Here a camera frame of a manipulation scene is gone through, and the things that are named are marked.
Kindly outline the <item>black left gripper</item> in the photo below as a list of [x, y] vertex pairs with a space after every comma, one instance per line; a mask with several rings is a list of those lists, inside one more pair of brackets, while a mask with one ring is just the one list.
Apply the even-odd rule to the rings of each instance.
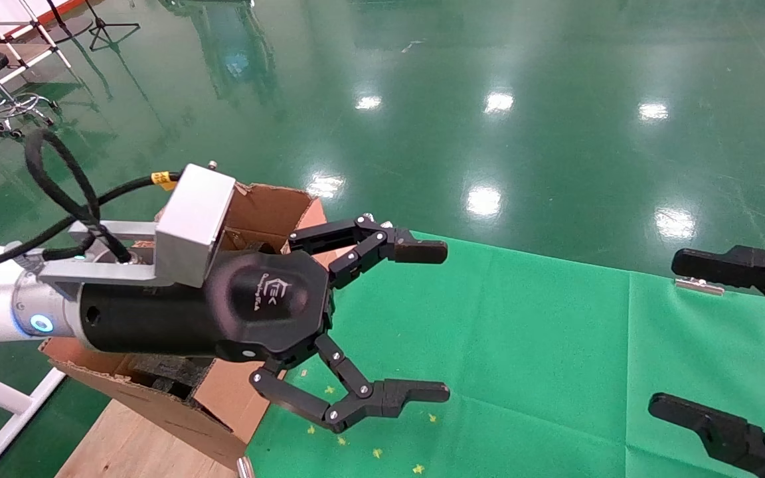
[[[250, 376], [259, 396], [334, 434], [365, 418], [397, 418], [410, 402], [450, 399], [442, 382], [368, 381], [342, 348], [321, 334], [331, 323], [330, 287], [346, 287], [383, 260], [442, 264], [448, 257], [446, 242], [419, 240], [410, 230], [358, 216], [295, 230], [288, 244], [291, 251], [302, 252], [220, 253], [201, 287], [83, 285], [79, 302], [85, 340], [110, 353], [266, 359]], [[344, 248], [328, 272], [311, 257]], [[304, 360], [311, 350], [346, 390], [333, 404], [278, 377], [288, 367], [283, 361]]]

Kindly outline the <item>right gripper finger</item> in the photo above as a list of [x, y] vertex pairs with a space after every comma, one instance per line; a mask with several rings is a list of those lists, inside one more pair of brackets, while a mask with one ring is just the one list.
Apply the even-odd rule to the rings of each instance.
[[746, 418], [667, 393], [653, 394], [647, 411], [695, 432], [711, 459], [765, 477], [765, 431]]
[[672, 258], [678, 276], [737, 288], [756, 288], [765, 296], [765, 249], [734, 246], [724, 254], [684, 248]]

